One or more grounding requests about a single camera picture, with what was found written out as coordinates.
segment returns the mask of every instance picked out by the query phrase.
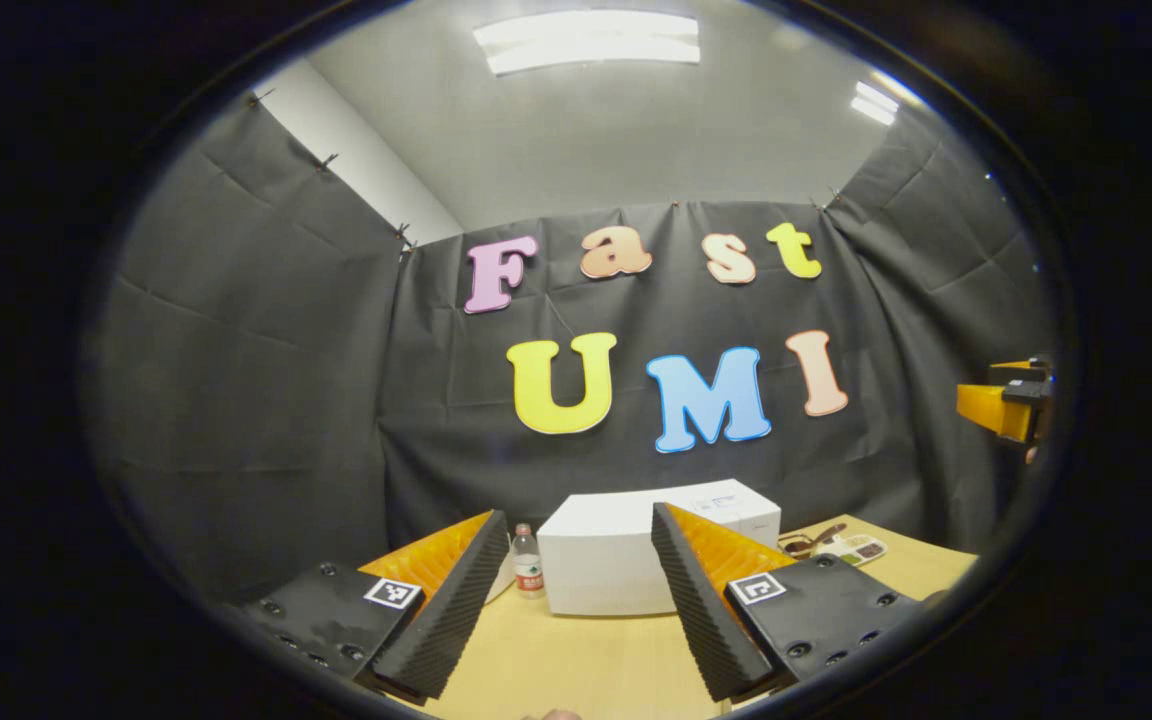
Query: sunglasses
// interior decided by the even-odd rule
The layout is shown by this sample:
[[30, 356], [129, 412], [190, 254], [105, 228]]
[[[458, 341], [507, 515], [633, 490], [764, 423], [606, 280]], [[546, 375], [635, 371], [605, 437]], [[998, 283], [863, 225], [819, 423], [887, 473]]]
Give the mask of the sunglasses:
[[838, 523], [836, 525], [831, 525], [823, 530], [814, 539], [805, 536], [803, 533], [794, 533], [791, 536], [786, 536], [783, 544], [781, 544], [781, 550], [785, 554], [795, 560], [803, 560], [805, 558], [812, 556], [812, 551], [814, 546], [823, 541], [828, 541], [841, 533], [842, 530], [847, 529], [846, 523]]

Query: white wall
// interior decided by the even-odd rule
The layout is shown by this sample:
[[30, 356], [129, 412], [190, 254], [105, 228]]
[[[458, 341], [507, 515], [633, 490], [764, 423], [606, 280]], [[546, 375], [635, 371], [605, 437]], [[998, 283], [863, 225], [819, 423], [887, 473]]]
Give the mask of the white wall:
[[252, 88], [262, 104], [317, 159], [339, 154], [329, 168], [397, 228], [422, 245], [465, 232], [456, 218], [394, 154], [376, 129], [305, 59]]

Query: orange object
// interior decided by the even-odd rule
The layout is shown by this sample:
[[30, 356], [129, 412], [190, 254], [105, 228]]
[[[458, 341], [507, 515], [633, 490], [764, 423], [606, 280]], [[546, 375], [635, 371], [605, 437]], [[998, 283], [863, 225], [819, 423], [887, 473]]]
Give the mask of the orange object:
[[723, 528], [714, 523], [713, 520], [702, 518], [694, 511], [687, 511], [668, 502], [666, 507], [679, 523], [682, 537], [687, 538], [687, 544], [691, 546], [691, 553], [696, 556], [696, 561], [700, 562], [700, 569], [708, 578], [708, 584], [713, 585], [718, 597], [723, 598], [727, 611], [737, 620], [740, 617], [736, 615], [736, 611], [732, 609], [732, 604], [727, 601], [727, 596], [723, 593], [727, 583], [794, 564], [794, 560], [783, 553], [772, 550], [765, 544], [751, 541], [748, 537], [737, 533], [736, 530]]
[[490, 516], [492, 516], [491, 510], [475, 515], [470, 520], [462, 520], [439, 532], [422, 537], [418, 541], [407, 544], [389, 555], [379, 556], [358, 568], [358, 571], [420, 585], [425, 591], [425, 602], [420, 606], [420, 611], [424, 611], [430, 598], [433, 598], [442, 586], [452, 568], [456, 566]]
[[1001, 437], [1026, 442], [1033, 410], [1002, 397], [1003, 386], [960, 386], [958, 415]]

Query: bottle label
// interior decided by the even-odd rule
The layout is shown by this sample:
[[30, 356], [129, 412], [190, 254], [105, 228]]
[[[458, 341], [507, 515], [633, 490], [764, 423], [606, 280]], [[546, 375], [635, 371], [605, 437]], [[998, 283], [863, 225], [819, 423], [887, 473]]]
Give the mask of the bottle label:
[[545, 577], [540, 575], [540, 562], [515, 562], [513, 577], [521, 591], [539, 591], [545, 588]]

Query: ceiling light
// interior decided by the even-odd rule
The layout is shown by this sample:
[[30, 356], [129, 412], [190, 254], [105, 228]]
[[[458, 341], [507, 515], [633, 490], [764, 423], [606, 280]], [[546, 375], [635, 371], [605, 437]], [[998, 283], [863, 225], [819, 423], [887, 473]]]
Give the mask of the ceiling light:
[[873, 105], [878, 105], [879, 108], [888, 111], [888, 113], [895, 113], [896, 109], [900, 109], [899, 103], [882, 94], [882, 92], [878, 92], [873, 88], [865, 85], [863, 82], [856, 83], [856, 94], [864, 97], [865, 100], [870, 100]]
[[884, 126], [890, 126], [893, 122], [896, 122], [896, 115], [890, 114], [889, 111], [879, 108], [878, 105], [873, 105], [870, 100], [865, 100], [864, 97], [854, 97], [854, 99], [851, 99], [851, 109], [856, 109], [863, 115], [869, 115], [870, 118], [878, 120], [879, 123], [884, 123]]
[[571, 10], [509, 18], [473, 31], [494, 74], [594, 60], [700, 62], [695, 18], [639, 10]]
[[923, 105], [923, 100], [919, 100], [917, 94], [910, 92], [909, 88], [901, 85], [901, 83], [896, 82], [890, 76], [887, 76], [887, 74], [882, 74], [878, 70], [874, 70], [870, 73], [870, 76], [872, 76], [876, 81], [878, 81], [879, 85], [882, 85], [884, 88], [887, 88], [887, 90], [890, 90], [892, 94], [900, 97], [900, 99], [905, 104]]

